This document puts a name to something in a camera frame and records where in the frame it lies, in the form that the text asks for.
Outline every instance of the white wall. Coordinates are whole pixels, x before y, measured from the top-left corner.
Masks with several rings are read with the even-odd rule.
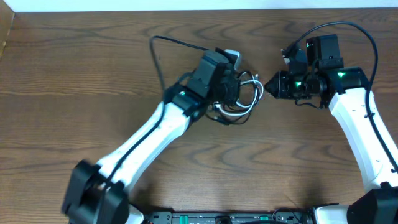
[[[14,12],[398,7],[398,0],[5,0]]]

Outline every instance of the black joint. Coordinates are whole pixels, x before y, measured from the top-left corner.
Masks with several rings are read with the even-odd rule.
[[[228,61],[230,63],[235,64],[236,58],[232,58],[232,55],[230,55],[229,53],[225,52],[225,50],[216,47],[215,52],[224,55],[228,59]]]
[[[215,220],[215,224],[232,224],[230,217],[218,217]]]
[[[381,182],[380,187],[381,188],[389,188],[389,187],[391,187],[391,184],[388,182]]]
[[[62,205],[62,212],[79,224],[122,224],[129,216],[124,184],[112,184],[98,171],[100,166],[81,161],[74,168]],[[109,188],[100,186],[106,183]]]
[[[375,113],[371,113],[371,116],[374,116],[375,115]],[[363,116],[364,118],[368,118],[368,114],[367,115],[365,115],[365,116]]]

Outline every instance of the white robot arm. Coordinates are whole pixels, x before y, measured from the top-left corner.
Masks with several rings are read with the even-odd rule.
[[[122,146],[111,154],[100,159],[97,164],[101,167],[99,173],[109,177],[120,158],[159,120],[163,110],[163,102],[157,107],[155,113],[149,120]],[[184,115],[184,110],[174,103],[167,103],[165,114],[159,127],[150,134],[135,150],[124,160],[122,166],[116,171],[112,178],[113,183],[122,182],[124,192],[129,195],[138,178],[151,164],[151,162],[169,145],[174,139],[181,136],[190,124],[190,117]],[[129,205],[129,217],[126,224],[141,224],[144,215],[132,205]]]
[[[359,165],[365,193],[368,193],[372,189],[380,189],[384,182],[390,183],[392,187],[398,186],[398,177],[392,172],[394,168],[366,117],[365,92],[364,88],[354,88],[346,90],[346,93],[342,95],[336,93],[331,99],[329,109],[343,128]],[[373,93],[369,99],[377,128],[391,154],[398,161],[397,146],[377,111]],[[349,224],[348,209],[348,205],[318,207],[314,211],[316,222],[317,224]]]

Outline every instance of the black cable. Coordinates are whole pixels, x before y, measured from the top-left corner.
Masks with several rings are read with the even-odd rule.
[[[296,99],[296,100],[294,101],[294,103],[295,103],[297,106],[308,105],[308,106],[311,106],[311,107],[313,107],[313,108],[315,108],[315,109],[322,109],[322,108],[323,108],[322,103],[321,103],[321,105],[320,105],[319,107],[317,107],[317,106],[315,106],[315,105],[313,105],[312,103],[309,103],[309,102],[300,103],[300,104],[299,104],[299,101],[300,101],[300,100],[301,100],[301,99]]]
[[[236,108],[233,108],[232,106],[227,106],[228,107],[228,109],[230,109],[230,110],[227,110],[226,108],[224,108],[224,110],[225,111],[227,111],[227,112],[230,112],[230,113],[233,113],[233,112],[245,112],[246,110],[244,110],[244,109],[236,109]]]
[[[258,102],[258,100],[259,100],[259,98],[260,98],[260,89],[259,89],[259,87],[258,87],[255,83],[246,83],[246,84],[244,84],[244,85],[253,85],[253,95],[255,95],[256,92],[257,92],[257,97],[256,97],[255,99],[253,99],[253,100],[255,100],[255,101]],[[241,111],[241,110],[238,110],[238,109],[234,109],[234,108],[232,108],[232,107],[230,107],[230,106],[229,106],[229,108],[232,109],[232,110],[235,110],[235,111],[228,111],[228,110],[225,108],[225,105],[223,105],[223,108],[224,108],[224,110],[226,110],[227,112],[232,112],[232,113],[233,113],[233,112],[237,112],[237,111],[240,111],[240,112],[246,111],[246,110],[242,110],[242,111]],[[209,119],[211,119],[212,121],[216,121],[216,122],[219,122],[219,123],[221,123],[221,124],[225,124],[225,125],[227,125],[227,126],[230,125],[230,124],[233,124],[233,125],[242,125],[242,124],[246,123],[246,122],[249,120],[249,118],[250,118],[250,116],[251,116],[251,114],[252,114],[253,109],[254,109],[254,107],[251,108],[250,112],[249,112],[247,115],[242,115],[242,116],[240,116],[240,117],[238,117],[238,118],[236,118],[236,119],[229,119],[228,117],[226,117],[226,116],[223,115],[222,113],[218,113],[218,115],[217,115],[217,117],[219,117],[219,118],[221,118],[221,119],[214,119],[214,118],[212,118],[211,116],[209,116],[207,113],[206,113],[206,117],[209,118]],[[246,117],[245,120],[239,123],[238,121],[239,121],[241,118],[243,118],[243,117]]]
[[[371,107],[370,107],[370,102],[369,102],[369,97],[371,94],[371,88],[373,85],[373,81],[374,81],[374,77],[376,76],[376,70],[377,70],[377,63],[379,62],[379,53],[377,52],[377,46],[376,43],[373,39],[373,37],[365,30],[363,29],[361,26],[353,23],[353,22],[346,22],[346,21],[338,21],[338,22],[328,22],[326,24],[322,24],[319,26],[316,26],[312,29],[310,29],[309,31],[307,31],[305,34],[303,34],[300,38],[298,38],[293,44],[291,44],[287,51],[290,52],[292,50],[292,47],[295,46],[296,44],[298,44],[302,39],[304,39],[304,37],[306,37],[307,35],[309,35],[310,33],[312,33],[313,31],[322,28],[322,27],[326,27],[326,26],[333,26],[333,25],[349,25],[349,26],[353,26],[355,28],[357,28],[359,31],[361,31],[371,42],[372,47],[373,47],[373,52],[374,52],[374,65],[373,65],[373,71],[372,71],[372,75],[371,78],[369,80],[369,86],[368,89],[366,90],[366,94],[365,94],[365,107],[366,107],[366,113],[368,114],[368,118],[369,121],[371,123],[371,126],[373,128],[373,131],[375,133],[375,135],[377,136],[382,148],[384,149],[384,152],[386,153],[387,157],[390,160],[390,163],[392,164],[395,172],[398,174],[398,165],[396,163],[396,161],[394,160],[391,152],[388,150],[388,147],[386,145],[386,143],[384,142],[383,138],[381,137],[381,134],[379,132],[379,130],[377,129],[377,126],[373,120],[373,115],[372,115],[372,111],[371,111]]]
[[[282,208],[278,208],[277,210],[274,211],[274,213],[272,214],[272,219],[276,220],[276,214],[280,211],[280,210],[288,210],[289,212],[291,212],[294,216],[294,218],[298,221],[298,223],[295,224],[300,224],[301,220],[296,216],[296,214],[293,212],[292,209],[287,208],[287,207],[282,207]]]
[[[208,50],[206,47],[200,47],[200,46],[197,46],[197,45],[188,44],[188,43],[182,42],[180,40],[176,40],[176,39],[173,39],[173,38],[170,38],[170,37],[164,37],[164,36],[161,36],[161,35],[155,35],[151,39],[156,39],[156,38],[168,40],[168,41],[174,42],[176,44],[181,44],[181,45],[184,45],[184,46],[187,46],[187,47],[191,47],[191,48],[194,48],[194,49],[198,49],[198,50]]]
[[[245,71],[239,72],[238,78],[241,78],[244,73],[248,73],[251,77],[253,76],[253,74],[249,70],[245,70]]]
[[[311,65],[311,76],[315,75],[315,65],[317,64],[317,62],[319,62],[319,59],[316,59],[316,60],[314,60],[312,62],[312,65]]]
[[[222,123],[222,122],[218,121],[217,119],[214,119],[214,117],[210,116],[207,112],[205,113],[205,116],[212,121]]]

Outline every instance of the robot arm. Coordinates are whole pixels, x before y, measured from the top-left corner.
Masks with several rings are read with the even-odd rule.
[[[365,92],[364,88],[354,88],[346,90],[345,94],[336,94],[331,99],[329,109],[343,128],[359,165],[365,193],[368,193],[372,189],[380,188],[383,182],[389,182],[393,187],[398,186],[398,176],[392,172],[394,168],[366,117]],[[384,142],[398,161],[397,146],[377,111],[373,93],[370,96],[370,106]]]
[[[128,198],[145,169],[167,145],[198,121],[210,105],[234,106],[238,102],[239,88],[248,82],[241,82],[241,74],[236,72],[240,53],[204,50],[199,66],[183,76],[190,77],[187,84],[181,84],[181,78],[165,90],[164,101],[155,113],[122,146],[93,166],[81,161],[74,168],[62,205],[62,212],[74,223],[141,224],[144,216],[129,204]],[[252,110],[258,101],[257,90],[252,105],[245,110]],[[227,124],[226,119],[213,118]]]
[[[332,22],[311,31],[335,24],[355,26],[370,37],[363,28],[350,22]],[[359,165],[366,194],[350,206],[329,205],[315,208],[313,216],[317,224],[396,221],[398,150],[382,122],[370,90],[376,72],[377,49],[373,39],[369,39],[376,56],[371,81],[368,81],[359,67],[345,68],[343,58],[340,57],[337,36],[325,35],[307,39],[307,56],[298,46],[299,40],[282,50],[289,71],[277,72],[265,86],[275,98],[295,100],[298,106],[329,108],[343,128]],[[299,103],[300,100],[311,99],[313,96],[320,97],[320,106]],[[372,116],[376,129],[368,116]]]

